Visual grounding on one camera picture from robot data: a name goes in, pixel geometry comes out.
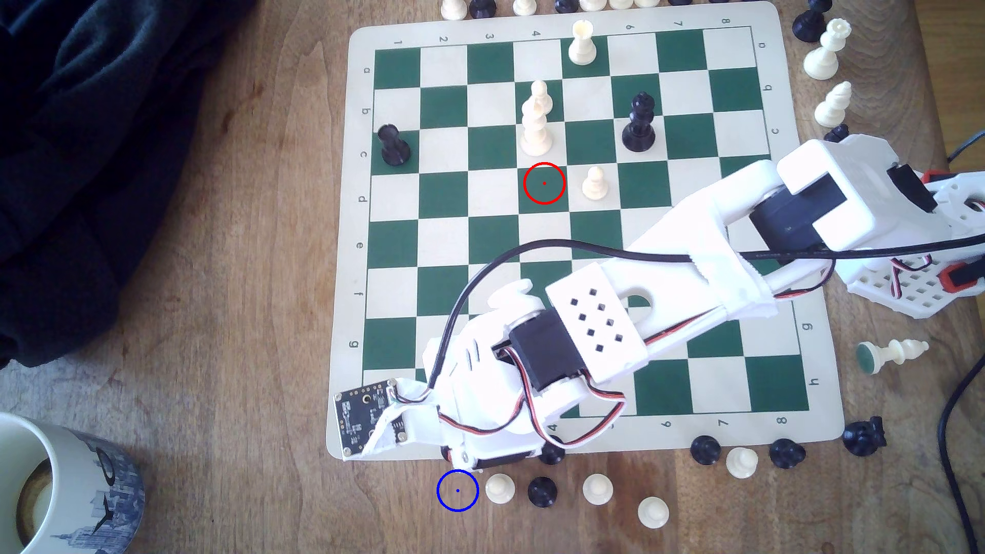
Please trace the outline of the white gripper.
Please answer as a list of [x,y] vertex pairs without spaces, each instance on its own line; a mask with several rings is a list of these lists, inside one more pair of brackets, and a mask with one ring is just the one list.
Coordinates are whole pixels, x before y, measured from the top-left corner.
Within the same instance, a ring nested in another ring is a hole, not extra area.
[[547,442],[527,406],[512,421],[531,384],[537,419],[547,426],[589,394],[584,363],[558,313],[530,294],[529,279],[514,281],[489,297],[490,310],[469,321],[446,353],[431,399],[441,414],[496,434],[461,432],[442,424],[442,446],[455,469],[474,471],[535,458]]

